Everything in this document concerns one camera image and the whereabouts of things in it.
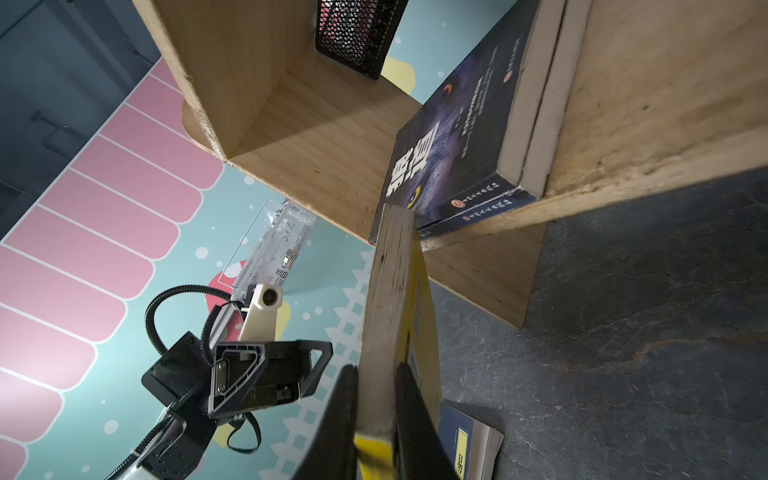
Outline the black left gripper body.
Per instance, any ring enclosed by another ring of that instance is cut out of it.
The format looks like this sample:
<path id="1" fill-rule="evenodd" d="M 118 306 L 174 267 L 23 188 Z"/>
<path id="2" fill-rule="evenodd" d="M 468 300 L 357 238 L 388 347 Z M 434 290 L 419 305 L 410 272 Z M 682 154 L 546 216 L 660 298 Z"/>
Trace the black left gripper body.
<path id="1" fill-rule="evenodd" d="M 188 332 L 142 376 L 142 385 L 166 408 L 164 428 L 140 467 L 158 479 L 185 479 L 198 467 L 217 428 L 207 413 L 211 368 L 201 342 Z"/>

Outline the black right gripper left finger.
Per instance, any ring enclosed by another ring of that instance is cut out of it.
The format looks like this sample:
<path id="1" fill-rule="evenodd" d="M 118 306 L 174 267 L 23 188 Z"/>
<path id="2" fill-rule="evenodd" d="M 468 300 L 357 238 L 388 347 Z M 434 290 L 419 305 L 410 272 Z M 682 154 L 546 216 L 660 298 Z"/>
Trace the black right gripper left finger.
<path id="1" fill-rule="evenodd" d="M 331 393 L 314 440 L 292 479 L 356 479 L 354 445 L 358 407 L 358 368 L 345 365 Z"/>

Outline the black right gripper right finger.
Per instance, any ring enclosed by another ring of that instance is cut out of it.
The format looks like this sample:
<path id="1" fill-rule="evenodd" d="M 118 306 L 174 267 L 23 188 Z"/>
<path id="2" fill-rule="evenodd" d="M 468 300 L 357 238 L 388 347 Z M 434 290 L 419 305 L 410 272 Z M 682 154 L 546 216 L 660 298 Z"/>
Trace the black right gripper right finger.
<path id="1" fill-rule="evenodd" d="M 395 374 L 395 415 L 396 479 L 457 479 L 407 363 Z"/>

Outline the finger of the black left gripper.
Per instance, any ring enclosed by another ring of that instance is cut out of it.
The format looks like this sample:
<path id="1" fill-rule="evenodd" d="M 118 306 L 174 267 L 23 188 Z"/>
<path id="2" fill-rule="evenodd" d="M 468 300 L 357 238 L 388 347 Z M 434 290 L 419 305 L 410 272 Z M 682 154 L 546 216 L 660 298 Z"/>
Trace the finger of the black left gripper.
<path id="1" fill-rule="evenodd" d="M 208 415 L 231 419 L 315 393 L 333 356 L 330 342 L 224 342 L 213 351 Z"/>

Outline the blue book small yellow label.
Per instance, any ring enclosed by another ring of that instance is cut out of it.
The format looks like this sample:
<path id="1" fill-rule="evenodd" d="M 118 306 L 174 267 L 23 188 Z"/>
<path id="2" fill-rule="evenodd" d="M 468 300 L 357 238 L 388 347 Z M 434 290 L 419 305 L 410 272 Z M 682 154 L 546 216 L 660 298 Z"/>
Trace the blue book small yellow label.
<path id="1" fill-rule="evenodd" d="M 438 437 L 460 479 L 490 480 L 504 435 L 443 401 Z"/>

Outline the yellow cover book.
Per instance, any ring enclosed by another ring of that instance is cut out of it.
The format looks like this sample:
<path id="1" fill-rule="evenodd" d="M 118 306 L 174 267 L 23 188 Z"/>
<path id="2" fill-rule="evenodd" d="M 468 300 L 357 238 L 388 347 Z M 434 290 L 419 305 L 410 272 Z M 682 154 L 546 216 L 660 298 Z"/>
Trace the yellow cover book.
<path id="1" fill-rule="evenodd" d="M 354 444 L 364 479 L 395 477 L 395 379 L 400 364 L 414 375 L 428 421 L 442 402 L 435 311 L 412 211 L 383 207 L 367 293 L 359 360 Z"/>

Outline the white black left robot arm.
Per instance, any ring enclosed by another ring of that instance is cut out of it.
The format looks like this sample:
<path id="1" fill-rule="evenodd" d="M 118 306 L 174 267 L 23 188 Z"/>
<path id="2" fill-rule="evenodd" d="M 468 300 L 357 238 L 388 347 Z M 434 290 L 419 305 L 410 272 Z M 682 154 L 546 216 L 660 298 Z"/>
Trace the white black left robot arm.
<path id="1" fill-rule="evenodd" d="M 160 305 L 180 294 L 222 299 L 208 314 L 201 335 L 186 333 L 167 347 L 156 328 Z M 278 341 L 274 327 L 282 304 L 279 285 L 258 284 L 248 299 L 206 285 L 181 285 L 157 295 L 144 319 L 159 359 L 143 386 L 165 407 L 161 418 L 112 479 L 185 479 L 200 464 L 216 430 L 250 425 L 254 413 L 313 395 L 333 356 L 327 341 Z"/>

